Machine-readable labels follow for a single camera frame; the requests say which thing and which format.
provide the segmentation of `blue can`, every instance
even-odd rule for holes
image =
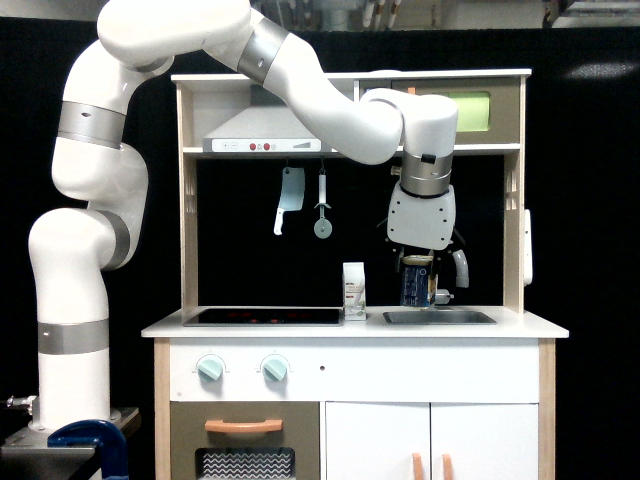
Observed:
[[[400,305],[405,307],[429,307],[435,299],[432,285],[430,255],[410,255],[402,259],[402,295]]]

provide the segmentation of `black cooktop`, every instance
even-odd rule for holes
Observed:
[[[184,326],[213,325],[338,325],[338,308],[209,308]]]

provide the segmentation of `small milk carton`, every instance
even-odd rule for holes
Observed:
[[[342,264],[342,291],[345,320],[366,320],[364,263]]]

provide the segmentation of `sink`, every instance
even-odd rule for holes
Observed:
[[[472,310],[416,310],[385,312],[387,323],[394,325],[495,325],[497,322],[482,312]]]

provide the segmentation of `green panel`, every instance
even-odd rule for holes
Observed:
[[[445,93],[458,105],[458,132],[489,130],[489,92]]]
[[[446,95],[459,101],[463,123],[458,123],[456,145],[519,143],[520,122],[524,120],[520,118],[521,87],[520,77],[403,79],[392,83],[394,90],[415,88],[417,95]]]

